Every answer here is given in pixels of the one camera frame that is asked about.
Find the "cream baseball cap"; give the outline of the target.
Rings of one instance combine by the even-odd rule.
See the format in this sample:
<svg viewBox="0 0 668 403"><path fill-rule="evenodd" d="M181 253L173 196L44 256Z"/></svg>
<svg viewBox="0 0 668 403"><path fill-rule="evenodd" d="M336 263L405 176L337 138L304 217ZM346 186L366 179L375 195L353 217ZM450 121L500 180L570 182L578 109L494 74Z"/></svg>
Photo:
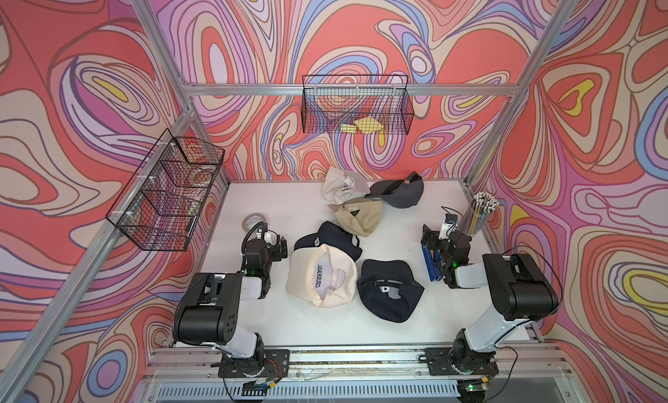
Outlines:
<svg viewBox="0 0 668 403"><path fill-rule="evenodd" d="M290 264L286 291L291 296L320 308L339 307L355 298L356 263L335 246L300 248L293 252Z"/></svg>

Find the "black cap with white logo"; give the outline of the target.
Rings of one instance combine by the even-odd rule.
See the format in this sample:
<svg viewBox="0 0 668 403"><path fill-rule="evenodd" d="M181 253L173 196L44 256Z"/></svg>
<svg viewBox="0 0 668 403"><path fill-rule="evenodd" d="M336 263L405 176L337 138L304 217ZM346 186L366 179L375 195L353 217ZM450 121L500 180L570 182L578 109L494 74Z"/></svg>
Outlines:
<svg viewBox="0 0 668 403"><path fill-rule="evenodd" d="M347 253L354 261L357 261L363 253L359 238L356 235L346 232L342 227L330 221L324 222L318 229L318 232L299 239L295 243L294 250L319 247L321 245L334 246Z"/></svg>

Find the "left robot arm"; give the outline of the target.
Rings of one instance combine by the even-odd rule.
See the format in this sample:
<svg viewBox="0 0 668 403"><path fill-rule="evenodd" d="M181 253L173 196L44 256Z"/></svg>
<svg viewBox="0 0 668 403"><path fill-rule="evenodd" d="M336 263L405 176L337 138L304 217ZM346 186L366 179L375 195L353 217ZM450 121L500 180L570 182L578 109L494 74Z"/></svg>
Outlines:
<svg viewBox="0 0 668 403"><path fill-rule="evenodd" d="M253 229L242 243L242 265L236 272L198 272L177 306L172 336L178 344L212 347L221 352L221 379L264 378L279 381L289 373L290 352L266 351L259 333L240 325L240 304L263 300L271 289L271 268L288 257L285 238L264 228Z"/></svg>

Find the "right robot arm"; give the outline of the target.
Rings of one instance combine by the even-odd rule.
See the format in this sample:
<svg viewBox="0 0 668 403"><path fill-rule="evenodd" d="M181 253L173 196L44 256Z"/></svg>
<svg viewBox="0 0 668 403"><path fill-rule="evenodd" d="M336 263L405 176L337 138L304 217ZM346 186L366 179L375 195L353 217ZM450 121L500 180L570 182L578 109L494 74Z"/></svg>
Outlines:
<svg viewBox="0 0 668 403"><path fill-rule="evenodd" d="M449 349L430 348L426 358L432 375L496 375L497 350L516 330L558 310L560 298L531 255L487 253L469 260L472 237L455 230L442 238L423 226L421 246L432 281L449 288L487 288L491 304L468 328L461 329Z"/></svg>

